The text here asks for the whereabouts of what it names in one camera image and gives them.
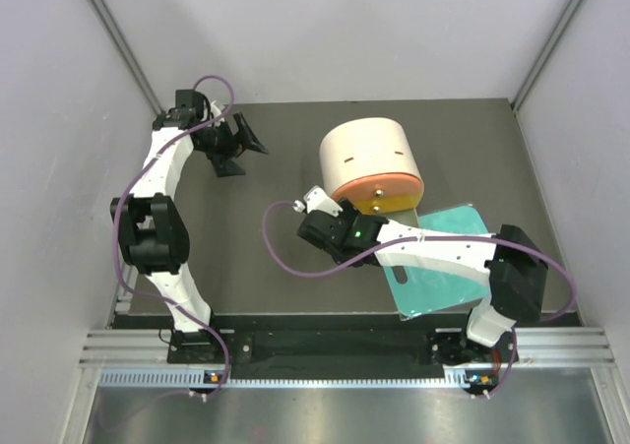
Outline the yellow drawer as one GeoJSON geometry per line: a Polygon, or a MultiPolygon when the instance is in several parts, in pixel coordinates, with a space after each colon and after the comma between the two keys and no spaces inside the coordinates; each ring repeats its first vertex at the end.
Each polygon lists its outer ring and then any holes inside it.
{"type": "Polygon", "coordinates": [[[353,201],[352,203],[363,214],[381,216],[386,213],[415,210],[421,197],[421,194],[384,196],[353,201]]]}

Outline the orange top drawer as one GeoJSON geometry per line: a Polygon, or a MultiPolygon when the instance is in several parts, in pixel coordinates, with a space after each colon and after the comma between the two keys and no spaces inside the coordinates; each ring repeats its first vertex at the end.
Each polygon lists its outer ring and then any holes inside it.
{"type": "Polygon", "coordinates": [[[332,198],[366,201],[397,196],[421,197],[423,181],[415,175],[402,172],[373,174],[343,183],[332,193],[332,198]]]}

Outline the grey bottom drawer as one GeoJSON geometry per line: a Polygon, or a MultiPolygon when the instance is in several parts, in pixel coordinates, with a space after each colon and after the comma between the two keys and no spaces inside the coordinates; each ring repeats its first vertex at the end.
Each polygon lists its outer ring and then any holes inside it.
{"type": "Polygon", "coordinates": [[[415,209],[390,212],[386,215],[386,218],[409,227],[420,228],[418,214],[415,209]]]}

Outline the white drawer organizer shell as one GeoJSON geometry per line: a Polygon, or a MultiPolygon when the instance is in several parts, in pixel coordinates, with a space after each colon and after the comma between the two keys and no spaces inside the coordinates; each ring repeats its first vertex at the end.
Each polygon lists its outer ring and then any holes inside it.
{"type": "Polygon", "coordinates": [[[384,117],[355,119],[332,129],[321,142],[319,161],[331,197],[343,183],[373,174],[402,172],[422,180],[403,126],[384,117]]]}

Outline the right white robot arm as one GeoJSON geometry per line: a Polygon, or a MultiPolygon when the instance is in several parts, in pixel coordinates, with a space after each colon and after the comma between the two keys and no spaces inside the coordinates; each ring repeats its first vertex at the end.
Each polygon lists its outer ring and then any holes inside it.
{"type": "Polygon", "coordinates": [[[298,236],[327,253],[340,269],[364,265],[417,268],[483,288],[459,334],[435,334],[445,364],[480,361],[519,323],[542,317],[549,261],[518,227],[463,235],[409,226],[361,213],[350,201],[308,196],[294,205],[305,215],[298,236]]]}

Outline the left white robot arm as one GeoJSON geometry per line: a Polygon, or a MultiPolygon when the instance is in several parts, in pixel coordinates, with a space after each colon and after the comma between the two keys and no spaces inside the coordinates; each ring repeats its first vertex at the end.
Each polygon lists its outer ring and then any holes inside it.
{"type": "Polygon", "coordinates": [[[242,113],[231,122],[223,106],[197,89],[178,90],[175,104],[153,123],[149,153],[138,180],[110,204],[116,251],[154,287],[173,318],[168,360],[171,363],[218,363],[227,355],[221,335],[213,332],[213,310],[191,274],[190,236],[174,202],[186,161],[194,152],[206,156],[218,177],[243,175],[236,159],[268,150],[242,113]]]}

